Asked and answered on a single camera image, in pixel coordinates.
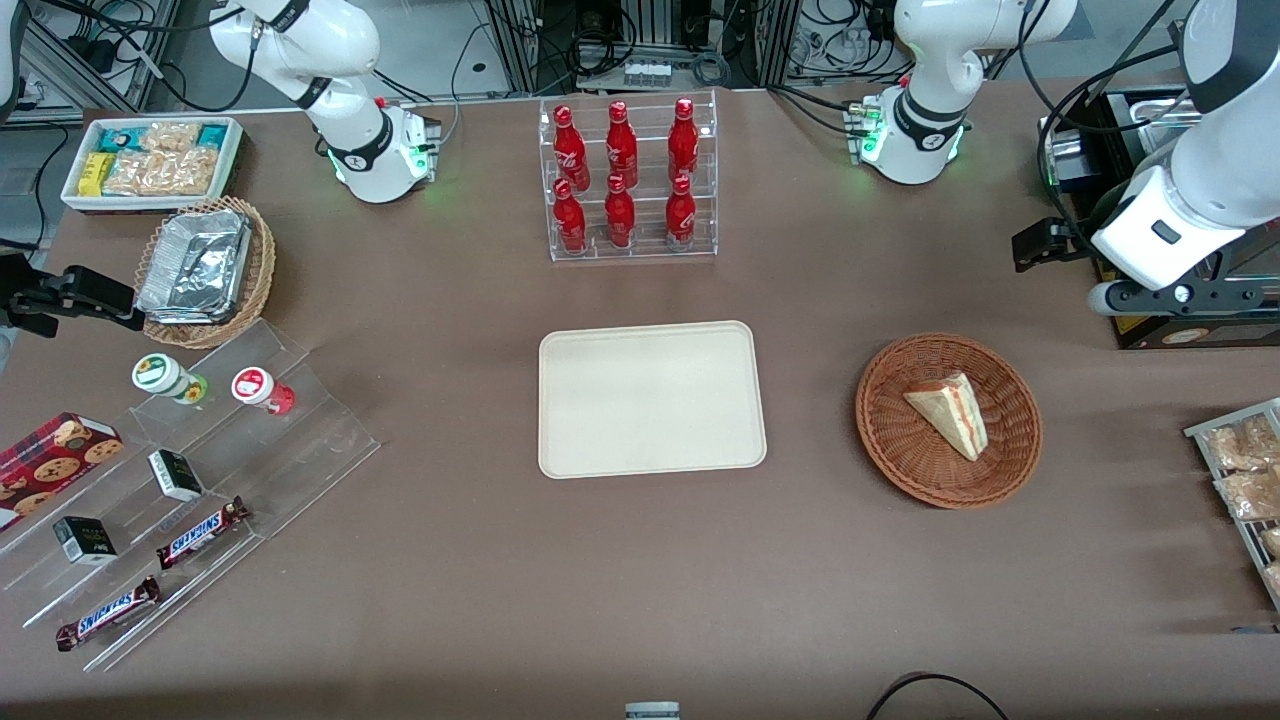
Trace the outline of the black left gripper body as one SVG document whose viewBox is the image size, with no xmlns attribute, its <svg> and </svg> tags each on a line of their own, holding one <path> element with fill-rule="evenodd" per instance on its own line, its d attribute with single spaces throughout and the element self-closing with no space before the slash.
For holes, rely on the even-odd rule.
<svg viewBox="0 0 1280 720">
<path fill-rule="evenodd" d="M 1074 263 L 1093 258 L 1088 240 L 1068 219 L 1047 217 L 1011 237 L 1014 270 L 1019 274 L 1051 263 Z"/>
</svg>

